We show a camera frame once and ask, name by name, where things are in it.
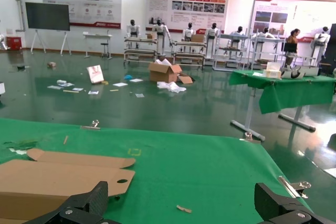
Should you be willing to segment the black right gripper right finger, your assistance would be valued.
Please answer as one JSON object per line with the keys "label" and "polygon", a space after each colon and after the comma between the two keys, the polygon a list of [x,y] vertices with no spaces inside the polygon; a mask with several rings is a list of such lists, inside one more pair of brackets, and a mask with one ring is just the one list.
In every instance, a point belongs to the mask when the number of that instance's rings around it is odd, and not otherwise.
{"label": "black right gripper right finger", "polygon": [[298,200],[274,193],[264,183],[255,184],[254,205],[263,223],[333,223],[316,215]]}

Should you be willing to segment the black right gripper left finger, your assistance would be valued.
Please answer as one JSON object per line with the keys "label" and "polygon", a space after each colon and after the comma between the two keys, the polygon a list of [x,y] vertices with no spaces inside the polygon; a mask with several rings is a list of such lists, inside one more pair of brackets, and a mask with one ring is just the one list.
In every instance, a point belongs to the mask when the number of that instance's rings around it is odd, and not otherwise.
{"label": "black right gripper left finger", "polygon": [[92,191],[70,196],[56,210],[27,221],[29,224],[108,223],[103,214],[109,202],[108,183],[100,181]]}

